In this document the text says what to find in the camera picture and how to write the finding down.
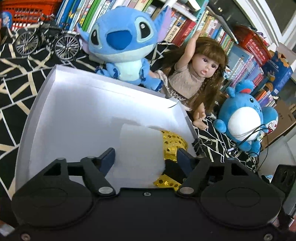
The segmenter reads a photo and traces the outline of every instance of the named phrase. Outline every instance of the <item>orange basket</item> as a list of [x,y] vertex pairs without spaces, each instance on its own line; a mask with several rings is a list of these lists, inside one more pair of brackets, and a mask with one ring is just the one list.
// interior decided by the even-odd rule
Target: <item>orange basket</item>
[[12,29],[37,23],[41,13],[51,15],[56,13],[62,0],[4,0],[2,11],[12,14]]
[[243,25],[235,26],[234,35],[239,41],[239,46],[254,55],[260,67],[271,59],[271,55],[262,39],[248,27]]

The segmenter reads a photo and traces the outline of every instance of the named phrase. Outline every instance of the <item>black and white patterned fabric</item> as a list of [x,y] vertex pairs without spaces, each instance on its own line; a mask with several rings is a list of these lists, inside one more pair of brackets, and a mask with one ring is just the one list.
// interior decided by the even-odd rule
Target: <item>black and white patterned fabric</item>
[[[14,49],[14,41],[18,32],[2,28],[5,36],[0,45],[0,219],[14,225],[15,218],[9,203],[15,192],[15,165],[22,131],[30,109],[44,80],[56,64],[94,72],[98,63],[89,60],[82,51],[74,61],[61,61],[57,57],[41,49],[29,57],[18,56]],[[161,67],[163,53],[175,48],[163,42],[147,56],[151,70]],[[255,160],[243,152],[228,153],[234,146],[224,134],[218,133],[210,118],[206,119],[209,128],[206,131],[196,129],[205,147],[206,155],[211,161],[223,162],[224,158],[235,157],[253,172],[256,171]]]

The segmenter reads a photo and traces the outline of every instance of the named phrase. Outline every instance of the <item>brown hair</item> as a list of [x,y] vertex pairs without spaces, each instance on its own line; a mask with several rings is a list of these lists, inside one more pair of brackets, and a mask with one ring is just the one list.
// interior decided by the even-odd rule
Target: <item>brown hair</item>
[[[182,46],[178,49],[168,51],[164,53],[163,67],[164,73],[168,73],[170,69],[178,62],[181,56],[185,52],[185,47]],[[202,54],[213,61],[219,63],[219,67],[216,69],[212,77],[206,78],[198,90],[198,92],[188,99],[187,104],[191,110],[196,110],[201,103],[204,103],[205,109],[211,112],[215,100],[217,98],[219,88],[223,81],[223,74],[227,65],[228,59],[222,49],[222,47],[216,42],[216,40],[209,37],[199,37],[196,41],[195,54]]]

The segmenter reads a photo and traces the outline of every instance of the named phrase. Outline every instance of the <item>stitch plush toy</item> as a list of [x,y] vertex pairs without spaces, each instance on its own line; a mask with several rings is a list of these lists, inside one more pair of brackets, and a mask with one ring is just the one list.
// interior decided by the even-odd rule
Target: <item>stitch plush toy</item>
[[129,7],[117,7],[99,17],[90,34],[81,30],[89,52],[106,62],[97,73],[147,89],[158,91],[163,82],[148,75],[150,65],[145,56],[161,42],[163,25],[169,25],[171,9],[166,7],[154,21],[145,13]]
[[262,131],[268,133],[267,127],[270,128],[271,123],[275,129],[278,120],[278,113],[274,108],[261,108],[256,99],[250,95],[253,89],[254,85],[249,80],[238,83],[235,89],[228,87],[226,92],[229,98],[221,106],[218,119],[214,121],[216,130],[225,133],[250,156],[256,156],[260,152],[260,142],[257,140],[260,133]]

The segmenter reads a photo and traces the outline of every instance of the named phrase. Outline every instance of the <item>plush toy nose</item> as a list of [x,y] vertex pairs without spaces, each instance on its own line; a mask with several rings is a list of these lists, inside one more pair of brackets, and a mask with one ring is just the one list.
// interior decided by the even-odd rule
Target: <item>plush toy nose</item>
[[107,34],[107,43],[116,50],[123,50],[131,43],[132,35],[127,30]]

